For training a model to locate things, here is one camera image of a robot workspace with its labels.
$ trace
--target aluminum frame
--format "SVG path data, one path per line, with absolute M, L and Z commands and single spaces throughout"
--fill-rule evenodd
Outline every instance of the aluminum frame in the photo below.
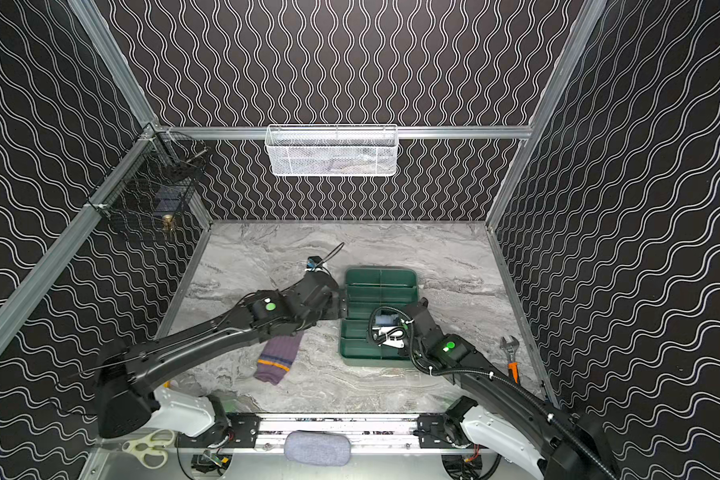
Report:
M 144 90 L 136 81 L 134 71 L 128 65 L 120 46 L 115 41 L 109 25 L 96 6 L 95 0 L 69 0 L 72 12 L 83 25 L 106 68 L 110 71 L 115 85 L 125 97 L 130 110 L 142 127 L 157 124 L 157 115 L 146 100 Z
M 566 40 L 565 46 L 560 53 L 557 65 L 555 66 L 547 87 L 541 95 L 541 100 L 536 107 L 536 111 L 531 117 L 531 126 L 533 131 L 523 145 L 521 145 L 515 153 L 514 159 L 509 167 L 504 182 L 502 182 L 499 193 L 494 200 L 494 204 L 490 208 L 487 224 L 491 228 L 495 228 L 504 211 L 507 209 L 509 200 L 514 193 L 515 188 L 520 182 L 520 178 L 528 166 L 531 156 L 536 146 L 541 140 L 541 136 L 547 129 L 547 124 L 552 119 L 552 114 L 557 107 L 557 102 L 563 95 L 570 76 L 574 72 L 576 65 L 579 63 L 581 55 L 584 53 L 586 43 L 589 41 L 592 31 L 597 25 L 603 10 L 607 4 L 607 0 L 586 0 L 581 5 L 581 10 L 576 18 L 576 23 L 570 30 L 570 35 Z
M 186 265 L 186 271 L 181 277 L 181 282 L 179 282 L 179 287 L 176 289 L 176 293 L 173 294 L 173 298 L 168 305 L 168 310 L 166 310 L 165 315 L 163 315 L 163 321 L 160 322 L 160 326 L 157 327 L 155 338 L 162 338 L 170 332 L 170 328 L 173 326 L 173 321 L 176 319 L 176 314 L 179 312 L 179 308 L 181 308 L 181 303 L 184 301 L 186 291 L 190 288 L 192 278 L 195 276 L 197 267 L 202 259 L 202 254 L 205 252 L 210 238 L 211 230 L 209 228 L 205 228 L 200 236 L 200 239 L 197 241 L 195 251 L 192 252 L 190 262 Z
M 267 127 L 158 127 L 158 131 L 189 135 L 197 140 L 264 140 Z M 528 139 L 531 127 L 398 127 L 400 140 L 522 138 Z
M 106 197 L 125 177 L 141 152 L 152 144 L 153 135 L 154 130 L 147 125 L 133 147 L 90 197 L 91 204 L 106 201 Z M 100 221 L 101 215 L 90 204 L 80 208 L 67 228 L 0 307 L 0 355 Z
M 538 376 L 538 378 L 542 382 L 544 382 L 544 390 L 546 391 L 547 397 L 549 397 L 550 402 L 552 402 L 552 405 L 554 405 L 555 408 L 560 408 L 560 401 L 557 399 L 554 390 L 552 390 L 549 373 L 547 373 L 547 369 L 544 368 L 544 363 L 541 361 L 539 348 L 536 346 L 536 339 L 530 332 L 530 324 L 528 323 L 528 318 L 525 316 L 525 312 L 523 311 L 523 304 L 522 302 L 520 302 L 518 291 L 514 288 L 512 275 L 509 273 L 509 268 L 507 267 L 506 260 L 504 260 L 504 254 L 501 252 L 498 238 L 496 238 L 496 234 L 489 227 L 486 228 L 486 231 L 488 232 L 488 243 L 490 244 L 490 249 L 492 250 L 494 258 L 496 259 L 496 265 L 499 268 L 501 280 L 504 282 L 504 289 L 507 291 L 509 303 L 510 305 L 512 305 L 514 318 L 518 321 L 520 335 L 523 337 L 523 341 L 525 342 L 526 348 L 528 349 L 530 364 L 536 371 L 536 375 Z

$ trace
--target wall panel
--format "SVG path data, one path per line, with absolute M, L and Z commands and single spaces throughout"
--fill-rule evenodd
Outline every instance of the wall panel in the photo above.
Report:
M 0 306 L 140 131 L 64 0 L 0 2 Z
M 720 479 L 720 2 L 609 2 L 497 236 L 623 478 Z
M 164 124 L 528 124 L 581 0 L 97 0 Z
M 192 218 L 165 245 L 96 228 L 0 356 L 0 480 L 77 478 L 97 430 L 94 372 L 76 372 L 154 338 L 199 238 Z
M 276 177 L 263 142 L 224 140 L 200 193 L 218 220 L 485 220 L 517 147 L 404 140 L 393 177 Z

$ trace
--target green tray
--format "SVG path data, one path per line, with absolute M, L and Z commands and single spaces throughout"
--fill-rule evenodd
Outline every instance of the green tray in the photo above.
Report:
M 416 273 L 405 268 L 361 266 L 347 270 L 347 317 L 341 322 L 338 353 L 350 366 L 410 366 L 390 346 L 368 343 L 368 317 L 381 305 L 402 308 L 418 301 Z

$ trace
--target black cable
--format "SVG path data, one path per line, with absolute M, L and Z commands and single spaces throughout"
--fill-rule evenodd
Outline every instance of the black cable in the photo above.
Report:
M 187 477 L 189 480 L 195 480 L 192 475 L 188 474 L 186 470 L 184 470 L 184 465 L 181 462 L 181 454 L 179 453 L 179 436 L 176 436 L 176 461 L 179 463 L 179 468 L 181 468 L 181 472 L 184 474 L 184 476 Z
M 247 299 L 247 298 L 249 298 L 250 296 L 255 295 L 255 294 L 256 294 L 256 292 L 251 292 L 251 293 L 247 293 L 247 294 L 245 294 L 244 296 L 242 296 L 242 298 L 240 298 L 240 300 L 238 300 L 237 303 L 235 303 L 235 306 L 230 309 L 230 312 L 231 312 L 233 309 L 235 309 L 235 308 L 237 308 L 238 306 L 240 306 L 245 299 Z M 208 330 L 205 330 L 205 331 L 203 331 L 203 332 L 200 332 L 200 333 L 198 333 L 198 334 L 196 334 L 196 335 L 194 335 L 194 336 L 191 336 L 191 337 L 189 337 L 189 338 L 185 338 L 185 339 L 183 339 L 183 340 L 177 340 L 177 341 L 174 341 L 173 343 L 169 343 L 169 344 L 167 344 L 167 345 L 161 345 L 161 346 L 155 348 L 154 350 L 150 350 L 150 351 L 148 351 L 148 352 L 145 352 L 144 355 L 145 355 L 145 356 L 153 355 L 153 354 L 155 354 L 155 353 L 157 353 L 157 352 L 159 352 L 159 351 L 161 351 L 161 350 L 169 349 L 169 348 L 174 347 L 174 346 L 176 346 L 176 345 L 178 345 L 178 344 L 180 344 L 180 343 L 187 342 L 188 340 L 196 339 L 196 338 L 198 338 L 198 337 L 201 337 L 201 336 L 207 334 L 208 332 L 212 332 L 215 328 L 217 328 L 217 327 L 216 327 L 216 326 L 212 326 L 212 327 L 209 328 Z M 124 363 L 134 362 L 135 360 L 143 360 L 143 359 L 144 359 L 143 357 L 137 356 L 137 357 L 134 357 L 134 358 L 132 358 L 132 359 L 124 359 L 124 360 L 119 360 L 119 361 L 117 361 L 117 362 L 105 363 L 105 364 L 103 364 L 103 365 L 97 365 L 97 366 L 91 367 L 91 368 L 89 368 L 89 369 L 79 370 L 79 371 L 77 371 L 77 372 L 75 372 L 75 373 L 72 373 L 72 374 L 68 375 L 68 376 L 65 377 L 65 378 L 69 378 L 69 377 L 72 377 L 72 376 L 82 375 L 82 374 L 88 373 L 88 372 L 95 372 L 96 370 L 101 370 L 101 369 L 104 369 L 104 368 L 107 368 L 107 367 L 118 366 L 118 365 L 122 365 L 122 364 L 124 364 Z
M 328 254 L 326 255 L 326 258 L 320 260 L 320 263 L 318 263 L 317 265 L 315 265 L 312 269 L 314 270 L 314 269 L 320 267 L 320 265 L 324 264 L 325 262 L 327 262 L 328 260 L 330 260 L 331 258 L 333 258 L 334 256 L 336 256 L 336 254 L 337 254 L 338 252 L 340 252 L 340 251 L 342 250 L 342 248 L 344 248 L 344 242 L 341 242 L 339 245 L 336 245 L 336 247 L 335 247 L 333 250 L 331 250 L 330 252 L 328 252 Z
M 410 335 L 411 338 L 411 345 L 413 345 L 413 334 Z M 512 382 L 508 379 L 505 379 L 498 375 L 491 375 L 489 372 L 485 372 L 483 370 L 476 370 L 476 369 L 469 369 L 469 368 L 453 368 L 453 369 L 442 369 L 442 370 L 428 370 L 423 368 L 422 365 L 418 363 L 416 360 L 416 354 L 413 350 L 413 348 L 408 349 L 409 358 L 411 362 L 413 363 L 414 367 L 416 367 L 416 370 L 419 370 L 422 373 L 427 373 L 431 376 L 443 376 L 443 375 L 452 375 L 454 373 L 459 374 L 469 374 L 469 375 L 475 375 L 475 376 L 481 376 L 484 378 L 487 378 L 491 381 L 493 380 L 499 380 L 501 383 L 505 384 L 509 388 L 515 390 L 517 393 L 519 393 L 523 398 L 528 400 L 528 403 L 530 403 L 533 407 L 535 407 L 539 412 L 541 412 L 544 416 L 547 417 L 547 421 L 552 426 L 556 427 L 560 433 L 563 434 L 564 437 L 566 437 L 571 443 L 574 444 L 574 446 L 579 450 L 579 452 L 583 453 L 584 456 L 586 456 L 589 460 L 592 461 L 604 474 L 608 477 L 609 480 L 618 480 L 618 477 L 614 475 L 614 473 L 603 463 L 603 460 L 600 459 L 599 456 L 592 450 L 590 450 L 589 447 L 587 447 L 581 440 L 579 440 L 572 432 L 568 430 L 568 428 L 563 425 L 562 422 L 560 422 L 551 412 L 548 412 L 546 408 L 544 408 L 544 404 L 542 404 L 538 398 L 533 396 L 528 390 L 520 387 L 517 383 Z
M 490 466 L 488 471 L 483 474 L 478 480 L 488 480 L 490 477 L 492 477 L 496 470 L 499 468 L 499 464 L 501 463 L 501 456 L 499 454 L 496 454 L 496 459 L 494 460 L 494 464 Z
M 376 308 L 374 308 L 374 309 L 373 309 L 373 312 L 371 312 L 371 315 L 368 317 L 368 331 L 366 332 L 366 337 L 368 338 L 368 340 L 369 340 L 370 342 L 373 342 L 373 343 L 375 343 L 376 345 L 381 345 L 381 344 L 383 344 L 384 342 L 386 342 L 386 341 L 387 341 L 387 338 L 389 337 L 389 334 L 390 334 L 390 333 L 393 333 L 393 332 L 403 332 L 403 336 L 405 336 L 405 333 L 406 333 L 406 329 L 405 329 L 405 328 L 403 328 L 402 326 L 396 326 L 396 327 L 393 328 L 392 330 L 390 330 L 390 331 L 386 332 L 385 334 L 383 334 L 383 336 L 376 336 L 376 335 L 374 335 L 374 334 L 373 334 L 374 320 L 376 320 L 376 314 L 377 314 L 378 312 L 382 311 L 382 310 L 391 310 L 392 312 L 396 312 L 396 313 L 399 314 L 400 316 L 403 316 L 403 317 L 404 317 L 405 319 L 407 319 L 409 322 L 411 321 L 411 317 L 410 317 L 406 312 L 403 312 L 403 311 L 400 310 L 399 308 L 395 308 L 395 307 L 393 307 L 393 306 L 384 306 L 384 305 L 382 305 L 382 306 L 377 306 Z
M 447 456 L 445 455 L 442 456 L 443 468 L 445 468 L 445 472 L 453 480 L 488 480 L 496 473 L 496 470 L 501 464 L 501 456 L 499 454 L 496 454 L 496 459 L 494 460 L 493 465 L 490 466 L 486 473 L 480 475 L 480 472 L 474 466 L 472 466 L 470 463 L 465 462 L 462 458 L 460 458 L 461 461 L 458 463 L 458 469 L 450 468 L 455 467 L 457 464 L 456 462 L 447 463 L 448 460 L 446 459 L 446 457 Z M 464 474 L 465 468 L 469 470 L 469 476 Z
M 66 413 L 67 415 L 78 415 L 78 416 L 81 416 L 81 417 L 97 417 L 97 416 L 98 416 L 96 413 L 70 412 L 69 410 L 64 410 L 63 408 L 57 407 L 57 406 L 54 405 L 53 403 L 51 403 L 51 405 L 52 405 L 54 408 L 56 408 L 56 411 L 57 411 L 58 413 Z

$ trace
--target marble floor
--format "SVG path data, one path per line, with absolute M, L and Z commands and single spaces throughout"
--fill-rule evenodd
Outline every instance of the marble floor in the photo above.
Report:
M 462 335 L 496 365 L 507 361 L 501 336 L 522 341 L 482 224 L 215 224 L 171 332 L 219 315 L 251 291 L 294 283 L 308 256 L 340 242 L 346 245 L 329 265 L 339 283 L 350 266 L 407 267 L 443 331 Z M 263 345 L 209 360 L 175 385 L 252 412 L 438 412 L 462 395 L 412 368 L 346 366 L 338 335 L 338 321 L 306 331 L 278 386 L 253 378 Z M 523 385 L 540 396 L 525 345 L 518 362 Z

